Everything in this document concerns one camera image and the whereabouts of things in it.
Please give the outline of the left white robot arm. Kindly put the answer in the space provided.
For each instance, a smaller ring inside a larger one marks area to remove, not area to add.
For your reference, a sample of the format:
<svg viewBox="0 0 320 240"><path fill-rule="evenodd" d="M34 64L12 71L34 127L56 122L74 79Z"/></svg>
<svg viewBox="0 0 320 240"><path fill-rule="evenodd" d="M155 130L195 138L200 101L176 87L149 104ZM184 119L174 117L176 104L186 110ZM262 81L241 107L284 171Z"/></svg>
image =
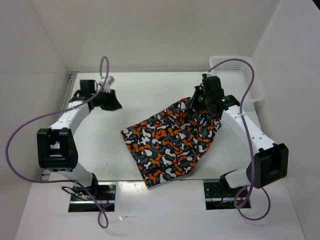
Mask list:
<svg viewBox="0 0 320 240"><path fill-rule="evenodd" d="M82 194L89 200L99 196L100 187L96 175L79 163L74 134L94 108L105 111L122 108L115 90L111 89L114 81L112 76L102 77L100 82L81 80L80 89L69 101L66 112L50 127L39 129L36 135L39 166L73 181L78 188L83 186Z"/></svg>

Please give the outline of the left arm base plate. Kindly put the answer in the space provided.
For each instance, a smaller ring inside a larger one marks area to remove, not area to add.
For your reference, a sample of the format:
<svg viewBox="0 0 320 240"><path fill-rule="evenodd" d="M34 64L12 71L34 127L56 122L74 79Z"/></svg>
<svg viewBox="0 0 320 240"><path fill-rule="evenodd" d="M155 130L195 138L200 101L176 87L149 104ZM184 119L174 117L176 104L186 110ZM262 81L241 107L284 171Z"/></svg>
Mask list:
<svg viewBox="0 0 320 240"><path fill-rule="evenodd" d="M116 182L100 181L97 193L91 193L105 212L113 212L115 210L116 186ZM68 208L70 213L100 211L90 195L81 187L62 186L61 189L70 195Z"/></svg>

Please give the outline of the orange camo patterned shorts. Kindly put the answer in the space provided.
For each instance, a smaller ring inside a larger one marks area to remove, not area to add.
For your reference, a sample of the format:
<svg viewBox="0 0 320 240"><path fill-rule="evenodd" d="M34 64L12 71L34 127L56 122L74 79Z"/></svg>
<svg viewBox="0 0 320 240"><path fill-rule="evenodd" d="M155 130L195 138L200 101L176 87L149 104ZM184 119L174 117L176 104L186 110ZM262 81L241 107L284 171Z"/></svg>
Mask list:
<svg viewBox="0 0 320 240"><path fill-rule="evenodd" d="M184 176L211 147L222 123L182 98L120 133L147 188Z"/></svg>

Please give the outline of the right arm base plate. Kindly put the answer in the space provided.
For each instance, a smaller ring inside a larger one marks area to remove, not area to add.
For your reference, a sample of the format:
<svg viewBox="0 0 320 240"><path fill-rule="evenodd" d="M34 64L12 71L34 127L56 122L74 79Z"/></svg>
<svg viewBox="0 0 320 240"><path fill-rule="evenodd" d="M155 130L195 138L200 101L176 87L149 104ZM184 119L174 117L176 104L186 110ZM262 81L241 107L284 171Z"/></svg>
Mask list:
<svg viewBox="0 0 320 240"><path fill-rule="evenodd" d="M241 188L233 188L225 193L218 179L205 179L203 181L206 210L235 209L234 199Z"/></svg>

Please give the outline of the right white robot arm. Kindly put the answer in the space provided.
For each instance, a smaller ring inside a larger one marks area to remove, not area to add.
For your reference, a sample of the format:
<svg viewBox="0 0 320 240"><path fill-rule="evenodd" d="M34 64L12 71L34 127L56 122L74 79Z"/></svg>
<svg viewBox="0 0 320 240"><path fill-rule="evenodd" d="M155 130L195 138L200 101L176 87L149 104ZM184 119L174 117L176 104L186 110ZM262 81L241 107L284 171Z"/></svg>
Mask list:
<svg viewBox="0 0 320 240"><path fill-rule="evenodd" d="M240 102L233 95L225 95L219 77L202 74L202 84L195 87L191 105L197 111L213 111L252 150L253 159L247 168L220 176L223 196L230 197L244 186L261 189L287 176L288 147L265 135L240 108Z"/></svg>

